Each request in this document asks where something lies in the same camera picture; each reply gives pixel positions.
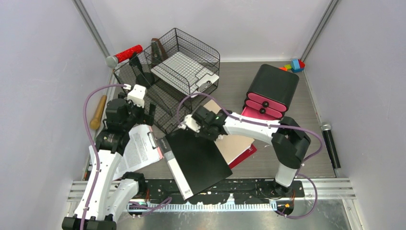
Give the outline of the beige folder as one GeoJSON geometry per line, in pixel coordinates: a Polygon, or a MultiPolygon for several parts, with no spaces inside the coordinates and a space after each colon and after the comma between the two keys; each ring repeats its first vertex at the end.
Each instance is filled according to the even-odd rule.
{"type": "MultiPolygon", "coordinates": [[[[224,111],[221,110],[220,106],[217,105],[214,100],[210,100],[206,104],[199,106],[191,115],[199,125],[203,123],[222,123],[226,122],[227,118],[224,111]]],[[[184,136],[184,139],[190,143],[191,148],[207,155],[220,154],[227,164],[244,152],[254,142],[253,138],[227,133],[221,135],[216,141],[211,141],[199,137],[198,133],[190,129],[181,130],[181,134],[184,136]]]]}

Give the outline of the pink drawer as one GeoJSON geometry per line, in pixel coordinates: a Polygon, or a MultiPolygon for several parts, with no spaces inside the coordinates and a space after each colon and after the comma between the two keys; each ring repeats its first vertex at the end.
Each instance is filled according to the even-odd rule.
{"type": "Polygon", "coordinates": [[[247,100],[245,101],[242,115],[263,120],[277,120],[284,116],[284,112],[269,107],[268,102],[265,105],[263,106],[261,103],[247,100]]]}

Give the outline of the black pink drawer cabinet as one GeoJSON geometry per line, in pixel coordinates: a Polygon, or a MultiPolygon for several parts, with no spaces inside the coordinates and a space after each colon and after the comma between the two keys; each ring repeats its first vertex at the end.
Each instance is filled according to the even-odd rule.
{"type": "Polygon", "coordinates": [[[289,110],[298,82],[298,75],[262,64],[246,93],[245,101],[252,100],[263,106],[268,102],[269,107],[285,114],[289,110]]]}

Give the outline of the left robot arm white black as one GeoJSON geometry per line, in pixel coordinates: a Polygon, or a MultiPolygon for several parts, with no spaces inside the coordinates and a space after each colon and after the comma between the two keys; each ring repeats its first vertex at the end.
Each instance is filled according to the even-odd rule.
{"type": "Polygon", "coordinates": [[[113,99],[106,105],[103,130],[91,142],[95,153],[87,186],[74,215],[65,217],[64,230],[115,230],[117,220],[132,197],[142,198],[147,192],[144,175],[124,173],[112,195],[109,190],[115,171],[130,141],[130,130],[135,125],[154,123],[156,105],[149,105],[145,113],[142,106],[126,99],[113,99]]]}

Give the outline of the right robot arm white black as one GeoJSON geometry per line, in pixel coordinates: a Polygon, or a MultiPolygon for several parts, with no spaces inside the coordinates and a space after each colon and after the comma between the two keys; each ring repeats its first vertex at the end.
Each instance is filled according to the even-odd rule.
{"type": "Polygon", "coordinates": [[[273,191],[282,197],[291,193],[292,182],[311,143],[304,129],[290,117],[261,120],[226,110],[214,113],[203,106],[199,106],[193,114],[186,115],[180,128],[190,129],[197,137],[212,141],[220,136],[238,135],[270,144],[279,161],[273,191]]]}

